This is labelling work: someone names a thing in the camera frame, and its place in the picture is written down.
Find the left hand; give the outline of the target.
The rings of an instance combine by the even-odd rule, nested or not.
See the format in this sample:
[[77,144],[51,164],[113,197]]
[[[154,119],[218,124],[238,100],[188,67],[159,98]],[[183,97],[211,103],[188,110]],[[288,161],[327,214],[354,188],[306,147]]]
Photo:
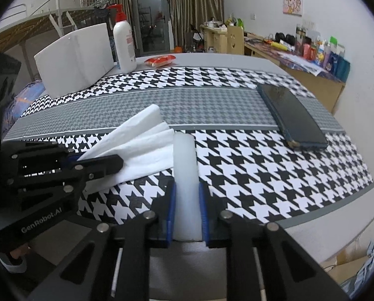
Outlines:
[[29,244],[25,243],[9,253],[0,253],[0,262],[8,272],[22,274],[27,269],[25,256],[29,251]]

